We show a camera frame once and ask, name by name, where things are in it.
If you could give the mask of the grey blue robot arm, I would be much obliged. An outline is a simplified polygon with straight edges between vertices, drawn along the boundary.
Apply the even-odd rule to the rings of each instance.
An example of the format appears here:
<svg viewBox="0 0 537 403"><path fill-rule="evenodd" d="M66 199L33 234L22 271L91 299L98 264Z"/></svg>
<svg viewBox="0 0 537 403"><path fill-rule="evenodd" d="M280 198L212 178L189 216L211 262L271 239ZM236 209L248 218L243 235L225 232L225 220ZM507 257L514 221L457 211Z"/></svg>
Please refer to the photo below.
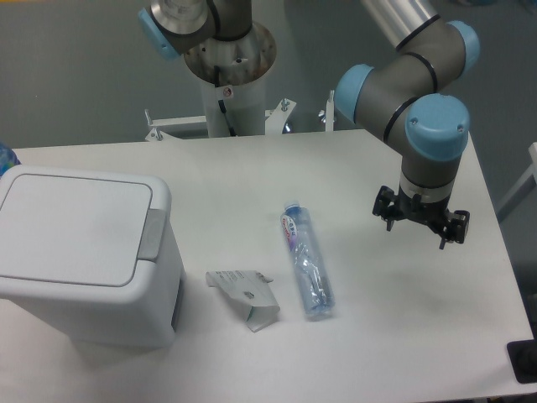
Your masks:
<svg viewBox="0 0 537 403"><path fill-rule="evenodd" d="M448 202L467 146L470 115L445 86L473 67L472 27L446 22L427 1L367 1L365 8L397 51L382 69L355 65L333 102L349 121L401 155L399 188L381 187L373 214L388 226L409 220L442 243L463 243L470 215ZM200 82L212 137L264 135L264 81L276 59L273 35L253 20L249 1L153 1L138 12L165 59L183 58Z"/></svg>

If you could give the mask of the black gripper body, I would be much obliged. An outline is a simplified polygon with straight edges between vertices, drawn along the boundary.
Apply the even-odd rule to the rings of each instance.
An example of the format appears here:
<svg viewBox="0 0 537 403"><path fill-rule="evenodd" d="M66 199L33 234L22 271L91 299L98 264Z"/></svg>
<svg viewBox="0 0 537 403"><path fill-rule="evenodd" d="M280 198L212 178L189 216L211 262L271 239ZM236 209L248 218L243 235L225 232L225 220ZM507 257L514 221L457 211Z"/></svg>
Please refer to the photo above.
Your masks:
<svg viewBox="0 0 537 403"><path fill-rule="evenodd" d="M447 223L446 211L449 200L450 197L447 196L440 201L425 202L409 197L399 189L397 206L403 219L426 226L444 226Z"/></svg>

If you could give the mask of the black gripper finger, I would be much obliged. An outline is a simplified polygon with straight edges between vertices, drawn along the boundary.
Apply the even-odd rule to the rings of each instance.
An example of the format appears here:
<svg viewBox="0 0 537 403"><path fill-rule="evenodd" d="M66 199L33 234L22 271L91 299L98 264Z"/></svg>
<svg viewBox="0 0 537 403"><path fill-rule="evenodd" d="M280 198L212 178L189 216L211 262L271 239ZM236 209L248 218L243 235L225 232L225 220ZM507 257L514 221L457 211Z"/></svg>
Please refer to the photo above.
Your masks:
<svg viewBox="0 0 537 403"><path fill-rule="evenodd" d="M441 237L439 249L443 250L447 243L464 243L469 228L470 212L466 210L446 210L435 225Z"/></svg>
<svg viewBox="0 0 537 403"><path fill-rule="evenodd" d="M388 232L392 230L394 223L399 220L398 201L398 196L391 188L381 186L373 203L373 215L386 222Z"/></svg>

